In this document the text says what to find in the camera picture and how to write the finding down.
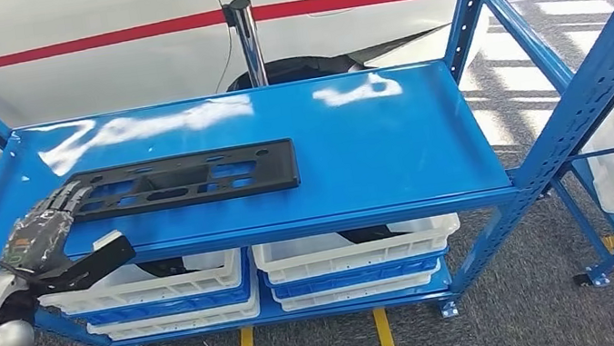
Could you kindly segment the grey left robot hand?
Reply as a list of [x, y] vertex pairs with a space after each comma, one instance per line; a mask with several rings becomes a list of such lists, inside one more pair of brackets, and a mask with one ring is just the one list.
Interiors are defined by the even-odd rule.
[[69, 263], [64, 246], [74, 222], [73, 212], [91, 190], [91, 186], [83, 187], [80, 181], [73, 180], [40, 200], [16, 220], [1, 260], [35, 273], [50, 272]]

